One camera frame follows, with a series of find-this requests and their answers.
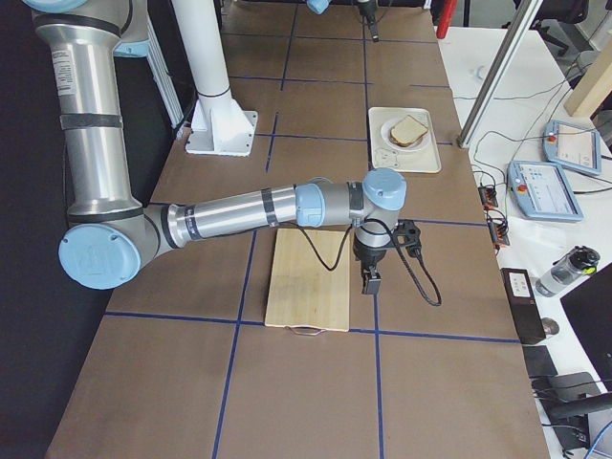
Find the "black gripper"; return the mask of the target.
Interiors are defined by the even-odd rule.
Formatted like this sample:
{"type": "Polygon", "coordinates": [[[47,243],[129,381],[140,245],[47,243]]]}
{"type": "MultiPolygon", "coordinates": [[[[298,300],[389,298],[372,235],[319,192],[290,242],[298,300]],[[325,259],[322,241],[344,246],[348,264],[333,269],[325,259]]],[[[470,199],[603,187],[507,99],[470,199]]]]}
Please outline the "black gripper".
{"type": "Polygon", "coordinates": [[[358,9],[361,17],[365,20],[367,25],[376,24],[376,11],[378,4],[376,0],[358,0],[358,9]]]}
{"type": "Polygon", "coordinates": [[[363,295],[376,295],[381,287],[381,275],[371,269],[376,270],[378,263],[385,257],[388,250],[387,246],[371,247],[363,244],[360,239],[356,238],[353,241],[353,254],[361,263],[361,279],[363,295]]]}

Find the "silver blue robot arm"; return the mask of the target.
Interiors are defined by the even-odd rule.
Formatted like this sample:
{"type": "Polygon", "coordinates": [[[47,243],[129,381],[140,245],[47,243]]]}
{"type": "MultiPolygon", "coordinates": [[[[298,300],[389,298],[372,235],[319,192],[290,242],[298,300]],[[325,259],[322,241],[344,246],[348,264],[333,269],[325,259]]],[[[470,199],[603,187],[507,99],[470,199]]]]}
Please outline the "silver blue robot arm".
{"type": "Polygon", "coordinates": [[[32,1],[33,25],[50,47],[60,125],[75,200],[58,256],[79,284],[108,290],[149,262],[192,241],[276,227],[346,225],[361,263],[362,290],[373,295],[385,253],[397,249],[407,184],[379,168],[360,182],[325,180],[264,188],[196,205],[142,205],[132,194],[115,56],[148,38],[143,1],[32,1]]]}
{"type": "MultiPolygon", "coordinates": [[[[329,7],[330,0],[307,0],[307,7],[316,14],[323,14],[329,7]]],[[[376,24],[376,11],[378,3],[376,0],[357,0],[359,13],[368,26],[376,24]]]]}

